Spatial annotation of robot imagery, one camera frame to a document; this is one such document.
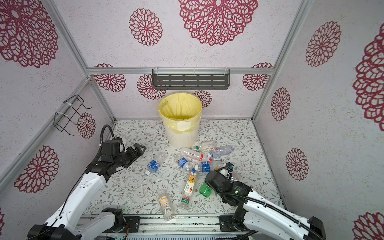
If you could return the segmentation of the Pocari Sweat blue-label bottle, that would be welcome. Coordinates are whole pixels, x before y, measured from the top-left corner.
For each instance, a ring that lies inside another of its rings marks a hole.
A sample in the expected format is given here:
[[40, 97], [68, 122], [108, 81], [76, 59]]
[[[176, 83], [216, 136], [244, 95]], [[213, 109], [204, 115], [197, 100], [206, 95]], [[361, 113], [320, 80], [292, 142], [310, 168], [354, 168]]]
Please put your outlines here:
[[159, 152], [155, 154], [154, 158], [147, 165], [145, 175], [148, 177], [153, 173], [156, 173], [167, 161], [169, 154], [166, 152]]

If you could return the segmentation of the green plastic soda bottle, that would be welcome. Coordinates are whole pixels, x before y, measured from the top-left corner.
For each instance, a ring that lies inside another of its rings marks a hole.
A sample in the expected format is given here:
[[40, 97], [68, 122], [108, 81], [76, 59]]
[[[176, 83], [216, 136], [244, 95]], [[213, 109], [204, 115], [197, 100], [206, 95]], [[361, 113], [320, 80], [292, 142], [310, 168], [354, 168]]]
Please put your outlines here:
[[212, 188], [209, 187], [205, 182], [199, 188], [199, 193], [205, 198], [209, 198], [212, 193]]

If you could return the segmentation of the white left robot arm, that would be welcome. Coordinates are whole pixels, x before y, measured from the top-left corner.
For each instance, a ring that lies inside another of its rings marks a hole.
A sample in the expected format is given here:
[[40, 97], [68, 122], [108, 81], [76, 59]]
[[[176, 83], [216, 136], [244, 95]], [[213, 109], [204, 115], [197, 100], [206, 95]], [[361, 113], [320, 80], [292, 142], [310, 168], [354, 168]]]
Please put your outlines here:
[[105, 208], [87, 224], [77, 227], [86, 207], [111, 176], [141, 157], [146, 147], [134, 144], [125, 148], [122, 138], [100, 143], [79, 183], [73, 187], [63, 205], [42, 225], [34, 225], [29, 240], [93, 240], [105, 231], [119, 232], [127, 226], [122, 210]]

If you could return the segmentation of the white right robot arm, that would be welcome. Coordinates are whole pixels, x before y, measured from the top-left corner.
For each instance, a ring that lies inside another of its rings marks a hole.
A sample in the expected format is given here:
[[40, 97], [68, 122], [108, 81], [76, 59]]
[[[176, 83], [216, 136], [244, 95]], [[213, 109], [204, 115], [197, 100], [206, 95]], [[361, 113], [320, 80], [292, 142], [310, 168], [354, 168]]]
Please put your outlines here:
[[207, 184], [224, 204], [235, 207], [231, 217], [220, 218], [225, 230], [244, 232], [243, 237], [256, 233], [276, 240], [324, 240], [326, 232], [323, 222], [309, 219], [281, 208], [257, 193], [250, 186], [233, 181], [233, 165], [227, 163], [207, 174]]

